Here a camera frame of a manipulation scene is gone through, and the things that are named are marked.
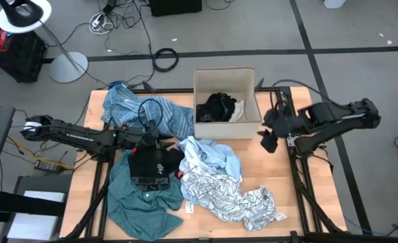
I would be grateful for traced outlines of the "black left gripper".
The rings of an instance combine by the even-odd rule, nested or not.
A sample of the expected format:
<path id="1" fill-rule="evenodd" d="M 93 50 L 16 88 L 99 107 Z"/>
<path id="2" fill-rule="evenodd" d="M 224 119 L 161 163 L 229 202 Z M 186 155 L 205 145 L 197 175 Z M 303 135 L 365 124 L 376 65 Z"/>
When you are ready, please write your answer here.
<path id="1" fill-rule="evenodd" d="M 173 136 L 160 134 L 160 140 L 168 140 L 174 138 Z M 150 120 L 145 124 L 145 134 L 142 137 L 141 146 L 151 149 L 164 149 L 175 145 L 174 142 L 160 142 L 159 131 L 155 120 Z"/>

